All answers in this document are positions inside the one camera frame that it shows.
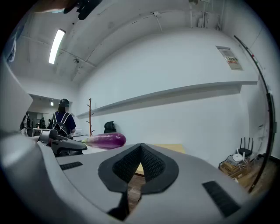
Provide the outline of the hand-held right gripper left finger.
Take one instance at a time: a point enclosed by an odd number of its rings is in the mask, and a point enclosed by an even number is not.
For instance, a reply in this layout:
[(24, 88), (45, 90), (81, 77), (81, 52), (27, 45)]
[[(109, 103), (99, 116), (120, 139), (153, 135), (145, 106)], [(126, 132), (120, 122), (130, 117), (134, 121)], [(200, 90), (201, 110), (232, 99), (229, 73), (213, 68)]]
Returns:
[[(140, 200), (142, 177), (130, 169), (130, 175), (124, 181), (122, 178), (125, 175), (122, 171), (113, 173), (112, 168), (106, 171), (101, 163), (130, 147), (127, 145), (92, 154), (58, 157), (57, 161), (70, 182), (86, 199), (108, 215), (118, 220), (124, 220), (132, 213)], [(115, 187), (118, 182), (123, 183), (125, 191), (110, 191), (101, 177), (108, 180), (112, 187)]]

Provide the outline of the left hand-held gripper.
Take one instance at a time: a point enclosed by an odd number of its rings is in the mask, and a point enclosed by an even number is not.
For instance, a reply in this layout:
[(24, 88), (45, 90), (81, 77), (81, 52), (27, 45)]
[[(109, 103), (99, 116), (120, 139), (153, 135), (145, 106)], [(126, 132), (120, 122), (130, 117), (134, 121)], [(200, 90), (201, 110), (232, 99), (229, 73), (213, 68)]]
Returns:
[(27, 136), (33, 139), (35, 142), (42, 142), (46, 146), (51, 147), (56, 157), (68, 156), (68, 153), (79, 152), (87, 150), (87, 146), (79, 141), (68, 139), (58, 134), (54, 129), (41, 130), (35, 136)]

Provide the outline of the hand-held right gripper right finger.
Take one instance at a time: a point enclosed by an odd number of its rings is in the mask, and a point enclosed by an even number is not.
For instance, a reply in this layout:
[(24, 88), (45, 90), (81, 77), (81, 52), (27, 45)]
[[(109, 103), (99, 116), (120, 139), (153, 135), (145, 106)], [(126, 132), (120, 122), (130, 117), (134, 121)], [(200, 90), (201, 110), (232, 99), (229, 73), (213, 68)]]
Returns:
[(178, 177), (162, 193), (143, 195), (128, 216), (129, 224), (213, 224), (225, 220), (203, 184), (216, 182), (241, 207), (250, 199), (247, 191), (208, 162), (163, 147), (151, 148), (172, 158)]

